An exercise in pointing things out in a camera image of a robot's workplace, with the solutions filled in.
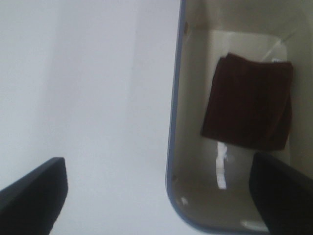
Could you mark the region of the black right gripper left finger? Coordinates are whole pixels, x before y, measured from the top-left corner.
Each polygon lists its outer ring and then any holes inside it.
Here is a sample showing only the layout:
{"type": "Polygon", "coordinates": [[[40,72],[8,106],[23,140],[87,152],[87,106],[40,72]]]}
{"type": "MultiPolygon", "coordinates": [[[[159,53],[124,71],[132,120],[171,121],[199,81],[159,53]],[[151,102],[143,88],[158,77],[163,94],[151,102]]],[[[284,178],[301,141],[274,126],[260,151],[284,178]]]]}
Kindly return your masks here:
{"type": "Polygon", "coordinates": [[[2,235],[48,235],[67,197],[63,157],[54,157],[0,191],[2,235]]]}

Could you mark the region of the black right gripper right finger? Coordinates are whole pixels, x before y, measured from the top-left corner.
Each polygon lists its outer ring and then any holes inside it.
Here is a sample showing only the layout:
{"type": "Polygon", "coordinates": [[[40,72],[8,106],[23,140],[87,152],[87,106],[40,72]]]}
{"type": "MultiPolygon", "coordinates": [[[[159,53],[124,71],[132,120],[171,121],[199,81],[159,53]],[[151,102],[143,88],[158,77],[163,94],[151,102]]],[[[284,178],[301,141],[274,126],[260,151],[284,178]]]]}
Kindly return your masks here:
{"type": "Polygon", "coordinates": [[[249,177],[252,200],[271,235],[313,233],[313,181],[273,156],[257,152],[249,177]]]}

